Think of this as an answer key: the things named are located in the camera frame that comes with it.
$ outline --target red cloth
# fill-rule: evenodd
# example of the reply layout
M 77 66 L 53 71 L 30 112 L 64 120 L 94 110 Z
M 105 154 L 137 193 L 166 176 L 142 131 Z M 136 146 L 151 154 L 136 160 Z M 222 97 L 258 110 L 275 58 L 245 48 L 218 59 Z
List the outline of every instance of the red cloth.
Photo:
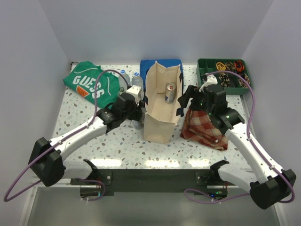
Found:
M 212 125 L 204 111 L 188 110 L 180 136 L 220 151 L 228 149 L 228 139 Z

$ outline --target orange logo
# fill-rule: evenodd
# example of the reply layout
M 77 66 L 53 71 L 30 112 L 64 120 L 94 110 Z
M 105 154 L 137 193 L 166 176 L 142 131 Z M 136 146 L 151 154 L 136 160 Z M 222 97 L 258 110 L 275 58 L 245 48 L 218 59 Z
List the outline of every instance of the orange logo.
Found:
M 89 95 L 89 93 L 87 91 L 85 91 L 82 87 L 77 86 L 76 87 L 76 91 L 78 94 L 80 94 L 82 97 L 86 97 Z

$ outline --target beige tote bag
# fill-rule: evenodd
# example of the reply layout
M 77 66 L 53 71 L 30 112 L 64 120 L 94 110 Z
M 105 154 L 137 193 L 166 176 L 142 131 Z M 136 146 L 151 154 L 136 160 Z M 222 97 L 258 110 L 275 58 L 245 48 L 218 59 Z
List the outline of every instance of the beige tote bag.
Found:
M 178 98 L 182 96 L 182 78 L 179 65 L 166 68 L 155 62 L 147 72 L 144 140 L 169 144 L 181 114 Z M 174 101 L 170 104 L 165 102 L 167 83 L 176 85 Z

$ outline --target gray floor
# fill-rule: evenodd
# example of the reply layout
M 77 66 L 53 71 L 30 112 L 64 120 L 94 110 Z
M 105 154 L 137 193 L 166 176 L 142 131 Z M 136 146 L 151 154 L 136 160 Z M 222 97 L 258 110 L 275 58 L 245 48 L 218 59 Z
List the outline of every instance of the gray floor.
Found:
M 234 188 L 230 196 L 240 192 Z M 261 210 L 249 196 L 203 205 L 183 194 L 115 193 L 86 203 L 79 198 L 79 188 L 39 188 L 28 225 L 278 226 L 279 222 L 274 207 Z

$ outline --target soda can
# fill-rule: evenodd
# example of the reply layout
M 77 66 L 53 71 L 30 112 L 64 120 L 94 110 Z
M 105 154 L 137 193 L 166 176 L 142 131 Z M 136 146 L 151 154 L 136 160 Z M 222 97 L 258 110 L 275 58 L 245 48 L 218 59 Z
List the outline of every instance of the soda can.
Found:
M 166 84 L 165 102 L 171 104 L 174 101 L 176 86 L 173 83 Z

